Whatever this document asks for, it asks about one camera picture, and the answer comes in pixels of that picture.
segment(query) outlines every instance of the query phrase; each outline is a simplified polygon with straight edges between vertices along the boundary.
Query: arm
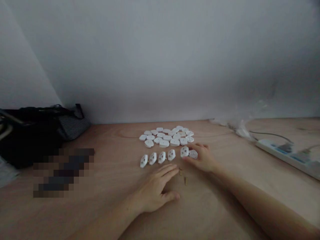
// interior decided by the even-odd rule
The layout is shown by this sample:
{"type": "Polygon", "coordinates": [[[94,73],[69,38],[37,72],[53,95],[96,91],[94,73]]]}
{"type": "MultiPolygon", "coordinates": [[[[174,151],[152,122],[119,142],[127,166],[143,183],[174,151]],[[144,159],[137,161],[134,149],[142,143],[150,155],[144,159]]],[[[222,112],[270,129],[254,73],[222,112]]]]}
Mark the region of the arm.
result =
{"type": "Polygon", "coordinates": [[[226,171],[211,155],[209,147],[189,144],[198,152],[198,159],[184,160],[200,170],[213,173],[238,199],[246,211],[272,239],[320,239],[320,231],[304,218],[247,181],[226,171]]]}
{"type": "Polygon", "coordinates": [[[139,214],[153,212],[165,203],[180,198],[177,192],[162,194],[166,183],[178,172],[177,165],[172,164],[158,169],[135,193],[68,239],[118,239],[139,214]]]}

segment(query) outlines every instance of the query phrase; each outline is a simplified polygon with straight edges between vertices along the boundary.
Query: hand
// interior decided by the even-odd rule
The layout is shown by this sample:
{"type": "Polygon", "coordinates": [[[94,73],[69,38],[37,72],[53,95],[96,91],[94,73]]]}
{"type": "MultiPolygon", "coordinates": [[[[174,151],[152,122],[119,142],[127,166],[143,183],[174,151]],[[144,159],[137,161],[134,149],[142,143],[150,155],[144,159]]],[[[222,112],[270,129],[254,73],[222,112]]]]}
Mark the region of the hand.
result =
{"type": "Polygon", "coordinates": [[[213,172],[221,169],[221,165],[214,159],[210,152],[208,145],[202,145],[201,143],[188,144],[189,149],[194,149],[198,153],[198,159],[193,159],[191,157],[183,157],[183,160],[191,163],[198,169],[204,172],[213,172]]]}
{"type": "Polygon", "coordinates": [[[142,212],[153,212],[165,203],[179,199],[177,192],[162,193],[166,183],[179,172],[177,165],[168,164],[149,176],[146,182],[135,192],[135,201],[142,212]]]}

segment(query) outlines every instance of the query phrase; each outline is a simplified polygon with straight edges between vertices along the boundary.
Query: left hand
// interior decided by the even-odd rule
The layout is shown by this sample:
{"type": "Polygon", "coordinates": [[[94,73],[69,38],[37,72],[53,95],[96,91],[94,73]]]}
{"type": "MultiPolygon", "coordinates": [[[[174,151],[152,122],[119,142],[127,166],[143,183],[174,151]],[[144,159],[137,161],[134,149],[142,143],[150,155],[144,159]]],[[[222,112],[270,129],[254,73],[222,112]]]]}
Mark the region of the left hand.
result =
{"type": "Polygon", "coordinates": [[[134,199],[142,212],[153,212],[165,203],[179,199],[179,193],[175,191],[162,193],[166,183],[177,173],[177,165],[168,164],[151,174],[146,182],[134,193],[134,199]]]}

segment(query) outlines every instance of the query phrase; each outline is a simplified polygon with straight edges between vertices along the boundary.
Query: plug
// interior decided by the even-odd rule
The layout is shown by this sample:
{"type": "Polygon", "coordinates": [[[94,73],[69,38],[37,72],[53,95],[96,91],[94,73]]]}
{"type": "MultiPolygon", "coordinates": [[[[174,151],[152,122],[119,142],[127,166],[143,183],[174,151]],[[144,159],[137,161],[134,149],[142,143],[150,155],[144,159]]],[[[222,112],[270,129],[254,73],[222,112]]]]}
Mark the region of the plug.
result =
{"type": "Polygon", "coordinates": [[[291,153],[292,152],[292,146],[293,146],[293,143],[291,142],[287,142],[286,144],[283,144],[283,145],[280,145],[278,147],[278,149],[286,152],[286,153],[291,153]]]}
{"type": "Polygon", "coordinates": [[[307,163],[310,161],[310,150],[307,148],[303,149],[301,151],[298,151],[297,153],[292,154],[291,157],[300,162],[307,163]]]}

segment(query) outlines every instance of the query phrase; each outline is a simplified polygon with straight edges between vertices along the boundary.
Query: plastic bag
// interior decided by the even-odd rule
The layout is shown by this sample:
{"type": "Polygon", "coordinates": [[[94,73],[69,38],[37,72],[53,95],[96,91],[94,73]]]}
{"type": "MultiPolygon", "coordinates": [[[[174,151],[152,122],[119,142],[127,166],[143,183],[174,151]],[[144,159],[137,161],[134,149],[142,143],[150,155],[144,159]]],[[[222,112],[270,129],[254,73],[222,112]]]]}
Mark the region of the plastic bag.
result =
{"type": "Polygon", "coordinates": [[[236,104],[236,111],[234,114],[227,114],[218,118],[210,119],[213,124],[220,124],[233,130],[238,136],[243,137],[249,141],[256,141],[246,128],[246,124],[255,118],[258,112],[264,110],[268,105],[259,100],[256,104],[246,110],[239,110],[236,104]]]}

